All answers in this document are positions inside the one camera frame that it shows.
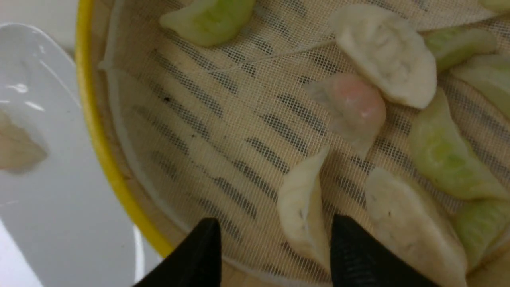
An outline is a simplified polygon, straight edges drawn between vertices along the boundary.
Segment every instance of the green dumpling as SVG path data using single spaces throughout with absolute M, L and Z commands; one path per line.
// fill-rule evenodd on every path
M 237 36 L 249 22 L 255 2 L 195 0 L 187 7 L 161 16 L 159 22 L 195 45 L 216 46 Z
M 510 1 L 508 0 L 478 0 L 478 3 L 496 13 L 504 13 L 510 10 Z
M 509 223 L 510 202 L 474 201 L 460 209 L 453 226 L 466 250 L 470 269 L 480 264 L 489 246 Z
M 451 74 L 477 89 L 510 119 L 510 55 L 479 55 Z
M 440 73 L 475 54 L 495 51 L 498 40 L 485 30 L 453 27 L 433 32 L 425 38 L 425 44 L 436 58 Z
M 416 169 L 437 189 L 462 200 L 510 199 L 461 136 L 442 89 L 414 120 L 409 144 Z

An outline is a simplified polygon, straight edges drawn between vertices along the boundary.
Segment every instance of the black tongs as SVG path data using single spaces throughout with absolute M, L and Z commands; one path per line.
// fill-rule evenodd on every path
M 336 214 L 331 233 L 334 287 L 438 287 L 351 217 Z M 219 287 L 220 283 L 220 224 L 215 218 L 206 218 L 135 287 Z

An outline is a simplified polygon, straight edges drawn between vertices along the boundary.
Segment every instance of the mesh liner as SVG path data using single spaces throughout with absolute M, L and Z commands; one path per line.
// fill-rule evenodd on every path
M 158 26 L 159 16 L 190 1 L 117 0 L 108 46 L 109 104 L 133 173 L 154 204 L 184 231 L 200 218 L 221 221 L 224 258 L 265 280 L 289 286 L 330 285 L 314 262 L 294 253 L 276 214 L 285 173 L 324 145 L 321 171 L 326 230 L 334 213 L 367 230 L 364 181 L 374 166 L 415 178 L 449 210 L 461 202 L 417 174 L 406 137 L 416 110 L 387 104 L 388 119 L 367 160 L 328 132 L 329 116 L 302 85 L 353 72 L 329 39 L 326 19 L 338 3 L 259 0 L 246 29 L 215 49 L 195 47 Z M 471 24 L 492 31 L 510 50 L 510 21 L 476 0 L 372 0 L 420 31 Z M 508 121 L 469 86 L 442 76 L 452 116 L 475 152 L 510 187 Z

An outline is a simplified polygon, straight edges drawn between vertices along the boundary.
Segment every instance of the white dumpling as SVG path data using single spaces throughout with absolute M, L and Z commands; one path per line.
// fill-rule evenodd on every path
M 467 287 L 468 260 L 446 211 L 416 182 L 375 168 L 366 182 L 375 238 L 439 286 Z
M 28 168 L 45 158 L 46 152 L 0 109 L 0 170 Z
M 322 215 L 319 172 L 329 147 L 306 158 L 284 177 L 278 191 L 278 215 L 289 245 L 301 256 L 329 268 L 329 240 Z
M 329 18 L 338 47 L 390 102 L 423 109 L 436 94 L 436 60 L 398 14 L 374 5 L 342 6 Z
M 338 73 L 304 86 L 308 96 L 328 110 L 329 128 L 365 159 L 386 121 L 379 91 L 360 76 Z

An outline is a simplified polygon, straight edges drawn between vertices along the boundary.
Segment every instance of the steamer basket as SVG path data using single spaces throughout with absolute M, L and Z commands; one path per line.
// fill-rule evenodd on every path
M 222 286 L 329 286 L 316 264 L 288 247 L 274 204 L 282 176 L 325 144 L 333 150 L 321 172 L 327 230 L 338 212 L 371 231 L 363 187 L 375 165 L 415 178 L 451 213 L 460 206 L 410 163 L 405 138 L 416 111 L 388 104 L 387 124 L 361 161 L 302 91 L 303 82 L 353 71 L 334 45 L 311 49 L 329 39 L 321 15 L 353 2 L 362 1 L 259 0 L 249 33 L 207 50 L 158 27 L 159 15 L 190 1 L 80 1 L 76 62 L 92 141 L 119 201 L 162 256 L 214 216 Z M 510 53 L 510 20 L 474 9 L 476 1 L 367 2 L 397 10 L 421 31 L 488 29 Z M 440 86 L 462 133 L 509 188 L 508 120 L 469 86 L 449 76 Z M 469 275 L 470 287 L 510 286 L 506 249 Z

